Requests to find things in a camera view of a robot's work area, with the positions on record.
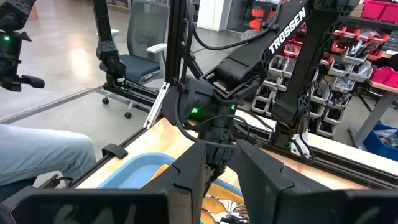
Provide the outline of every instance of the blue tray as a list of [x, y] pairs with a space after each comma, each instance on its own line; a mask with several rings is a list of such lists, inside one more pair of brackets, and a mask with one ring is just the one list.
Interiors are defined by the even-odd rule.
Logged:
[[[159, 168], [174, 162], [174, 158], [163, 153], [144, 153], [127, 161], [122, 167], [108, 177], [98, 188], [138, 189], [148, 183]], [[214, 182], [225, 189], [242, 196], [239, 188], [222, 180]]]

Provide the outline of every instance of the white pillar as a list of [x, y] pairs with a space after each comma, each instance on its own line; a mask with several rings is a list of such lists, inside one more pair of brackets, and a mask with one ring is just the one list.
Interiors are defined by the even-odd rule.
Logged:
[[226, 30], [231, 3], [232, 0], [200, 0], [197, 27], [214, 31]]

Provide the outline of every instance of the concrete floor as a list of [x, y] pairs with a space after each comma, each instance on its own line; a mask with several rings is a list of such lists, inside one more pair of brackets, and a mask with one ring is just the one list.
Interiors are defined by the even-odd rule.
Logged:
[[[21, 93], [0, 88], [0, 122], [18, 116], [67, 96], [94, 89], [104, 83], [105, 74], [99, 70], [96, 58], [98, 43], [92, 7], [79, 1], [40, 0], [36, 2], [37, 20], [28, 21], [26, 31], [33, 42], [22, 46], [19, 67], [20, 75], [35, 75], [43, 78], [43, 90], [23, 86]], [[113, 29], [120, 30], [116, 42], [121, 54], [127, 53], [126, 35], [129, 15], [110, 11]], [[198, 29], [199, 36], [209, 45], [225, 45], [239, 40], [238, 35], [219, 34]], [[205, 50], [193, 42], [192, 50], [204, 72], [212, 69], [228, 54], [228, 51]], [[162, 80], [149, 86], [160, 87]], [[119, 144], [137, 131], [147, 113], [133, 109], [133, 118], [127, 120], [123, 114], [126, 105], [111, 100], [104, 106], [102, 95], [90, 93], [77, 100], [56, 106], [42, 113], [21, 119], [11, 125], [28, 128], [66, 129], [87, 134], [95, 143], [97, 156], [108, 143]], [[368, 111], [358, 98], [348, 105], [343, 124], [338, 126], [335, 141], [351, 145], [346, 129], [349, 125], [358, 128], [368, 116]], [[382, 122], [398, 127], [398, 111], [390, 108]]]

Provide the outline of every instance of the jeans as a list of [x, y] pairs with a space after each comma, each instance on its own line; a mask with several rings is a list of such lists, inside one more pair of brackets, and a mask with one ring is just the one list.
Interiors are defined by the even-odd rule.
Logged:
[[76, 180], [95, 162], [93, 143], [83, 134], [0, 124], [0, 185], [53, 171]]

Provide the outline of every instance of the table surface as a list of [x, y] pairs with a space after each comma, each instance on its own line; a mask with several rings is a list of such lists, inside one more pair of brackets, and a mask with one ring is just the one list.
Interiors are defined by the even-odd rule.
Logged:
[[378, 88], [380, 90], [386, 90], [386, 91], [389, 91], [391, 93], [397, 93], [398, 94], [398, 88], [394, 88], [394, 87], [391, 87], [391, 86], [386, 86], [386, 85], [384, 85], [382, 83], [374, 82], [374, 81], [372, 81], [370, 79], [368, 79], [367, 81], [368, 81], [369, 85], [371, 87], [373, 87], [373, 88]]
[[[245, 112], [237, 111], [236, 114], [242, 116], [249, 124], [257, 126], [258, 128], [262, 128], [258, 120], [249, 116]], [[263, 120], [271, 126], [275, 125], [275, 121], [265, 118], [263, 118]], [[375, 165], [378, 169], [390, 171], [393, 174], [398, 174], [398, 162], [391, 161], [368, 152], [363, 152], [353, 147], [349, 147], [314, 134], [309, 134], [308, 141], [311, 146], [334, 152], [335, 154], [347, 157], [349, 159], [357, 158], [359, 159], [359, 162], [369, 166]], [[125, 162], [139, 154], [147, 152], [161, 152], [177, 158], [191, 145], [192, 142], [184, 137], [178, 128], [171, 126], [170, 123], [163, 118], [126, 147], [126, 150], [129, 152], [129, 154], [125, 158], [112, 158], [103, 167], [99, 168], [94, 174], [89, 176], [77, 188], [95, 188], [99, 186], [99, 184], [105, 181]], [[297, 172], [306, 175], [307, 177], [316, 180], [331, 189], [365, 189], [365, 187], [362, 185], [302, 164], [301, 162], [297, 162], [273, 152], [269, 152], [266, 149], [263, 149], [263, 151], [282, 161], [285, 165], [291, 167]], [[220, 179], [239, 187], [238, 176], [230, 168], [227, 168], [226, 172], [220, 177]]]

